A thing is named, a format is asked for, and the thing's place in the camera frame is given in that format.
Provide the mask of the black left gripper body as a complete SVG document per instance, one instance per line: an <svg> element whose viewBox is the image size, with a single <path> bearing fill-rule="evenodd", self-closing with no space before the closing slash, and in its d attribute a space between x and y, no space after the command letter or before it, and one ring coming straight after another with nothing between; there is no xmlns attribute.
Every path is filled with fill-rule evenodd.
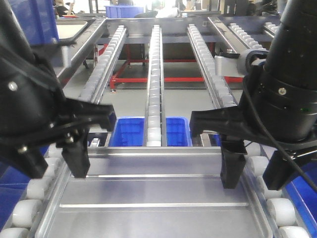
<svg viewBox="0 0 317 238"><path fill-rule="evenodd" d="M62 93L45 59L0 59L0 152L16 153L23 136L45 130L57 117Z"/></svg>

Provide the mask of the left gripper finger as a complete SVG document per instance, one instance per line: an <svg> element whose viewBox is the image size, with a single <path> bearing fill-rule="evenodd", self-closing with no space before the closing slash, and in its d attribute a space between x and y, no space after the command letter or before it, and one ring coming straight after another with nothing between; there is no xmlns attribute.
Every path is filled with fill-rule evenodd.
<svg viewBox="0 0 317 238"><path fill-rule="evenodd" d="M116 114L112 104L97 105L75 99L66 99L62 115L65 138L56 146L62 148L62 157L75 178L85 178L90 168L88 133L92 125L113 131Z"/></svg>
<svg viewBox="0 0 317 238"><path fill-rule="evenodd" d="M10 165L31 179L41 179L48 164L41 153L41 144L10 144Z"/></svg>

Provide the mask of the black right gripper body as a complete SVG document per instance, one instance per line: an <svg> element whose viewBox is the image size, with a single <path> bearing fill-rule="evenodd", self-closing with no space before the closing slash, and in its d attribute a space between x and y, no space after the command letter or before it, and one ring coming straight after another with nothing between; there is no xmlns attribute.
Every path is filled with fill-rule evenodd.
<svg viewBox="0 0 317 238"><path fill-rule="evenodd" d="M266 71L245 76L239 107L247 125L263 144L272 145L256 121L285 149L298 151L317 145L317 79Z"/></svg>

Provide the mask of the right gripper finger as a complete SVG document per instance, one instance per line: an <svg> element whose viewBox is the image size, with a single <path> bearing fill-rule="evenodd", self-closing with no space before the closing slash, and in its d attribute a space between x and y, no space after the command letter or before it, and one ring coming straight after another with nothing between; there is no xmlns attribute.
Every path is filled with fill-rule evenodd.
<svg viewBox="0 0 317 238"><path fill-rule="evenodd" d="M221 172L224 188L234 189L246 164L246 149L242 136L242 112L238 106L207 111L192 111L190 118L191 137L195 138L204 130L220 136Z"/></svg>
<svg viewBox="0 0 317 238"><path fill-rule="evenodd" d="M299 172L282 158L279 151L274 151L262 175L268 190L281 190L299 176Z"/></svg>

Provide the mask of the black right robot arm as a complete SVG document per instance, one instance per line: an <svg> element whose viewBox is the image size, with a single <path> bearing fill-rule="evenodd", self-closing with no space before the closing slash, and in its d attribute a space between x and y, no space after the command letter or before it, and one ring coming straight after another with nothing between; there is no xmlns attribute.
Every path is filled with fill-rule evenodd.
<svg viewBox="0 0 317 238"><path fill-rule="evenodd" d="M220 135L224 188L235 188L244 169L244 141L275 148L263 179L281 190L301 176L316 189L303 166L317 149L317 3L290 0L266 58L254 60L243 79L236 106L193 111L193 136L204 130Z"/></svg>

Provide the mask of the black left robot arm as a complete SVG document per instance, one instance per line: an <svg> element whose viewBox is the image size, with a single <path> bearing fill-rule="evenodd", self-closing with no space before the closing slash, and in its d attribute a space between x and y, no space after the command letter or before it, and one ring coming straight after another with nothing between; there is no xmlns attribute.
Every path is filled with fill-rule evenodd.
<svg viewBox="0 0 317 238"><path fill-rule="evenodd" d="M35 53L8 1L0 3L0 159L31 179L48 164L40 149L55 143L76 178L89 170L88 132L112 131L112 105L65 97L50 63Z"/></svg>

